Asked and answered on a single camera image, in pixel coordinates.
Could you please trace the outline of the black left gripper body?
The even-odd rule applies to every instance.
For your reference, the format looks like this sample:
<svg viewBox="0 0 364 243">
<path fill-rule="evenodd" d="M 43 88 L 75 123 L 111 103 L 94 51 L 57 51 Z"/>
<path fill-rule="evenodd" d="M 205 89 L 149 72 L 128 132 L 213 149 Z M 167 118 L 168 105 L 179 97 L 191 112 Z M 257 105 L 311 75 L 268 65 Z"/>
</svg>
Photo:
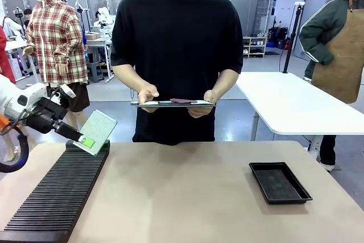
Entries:
<svg viewBox="0 0 364 243">
<path fill-rule="evenodd" d="M 42 134 L 51 130 L 58 134 L 68 134 L 68 126 L 62 121 L 66 114 L 67 110 L 63 106 L 42 97 L 33 104 L 30 114 L 26 117 L 26 126 Z"/>
</svg>

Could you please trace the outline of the person's left hand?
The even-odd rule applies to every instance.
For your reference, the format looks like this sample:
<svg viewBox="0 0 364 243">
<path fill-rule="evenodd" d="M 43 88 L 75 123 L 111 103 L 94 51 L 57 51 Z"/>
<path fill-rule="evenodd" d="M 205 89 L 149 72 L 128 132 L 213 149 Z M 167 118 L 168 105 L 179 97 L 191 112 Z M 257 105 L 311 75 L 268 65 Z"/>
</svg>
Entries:
<svg viewBox="0 0 364 243">
<path fill-rule="evenodd" d="M 204 94 L 204 100 L 212 103 L 213 105 L 216 104 L 218 101 L 217 93 L 214 90 L 208 90 Z M 207 116 L 212 110 L 214 109 L 213 106 L 209 107 L 190 107 L 188 108 L 188 113 L 193 118 L 201 118 L 203 116 Z"/>
</svg>

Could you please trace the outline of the person's right hand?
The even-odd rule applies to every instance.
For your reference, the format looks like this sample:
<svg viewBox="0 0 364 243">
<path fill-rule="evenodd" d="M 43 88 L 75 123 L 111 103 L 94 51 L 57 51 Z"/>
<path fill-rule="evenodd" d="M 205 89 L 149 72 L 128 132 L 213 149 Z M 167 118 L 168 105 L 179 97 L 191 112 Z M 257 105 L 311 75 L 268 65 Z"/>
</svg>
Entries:
<svg viewBox="0 0 364 243">
<path fill-rule="evenodd" d="M 144 85 L 138 93 L 138 103 L 144 104 L 152 101 L 154 98 L 159 96 L 159 92 L 156 86 L 151 84 Z"/>
</svg>

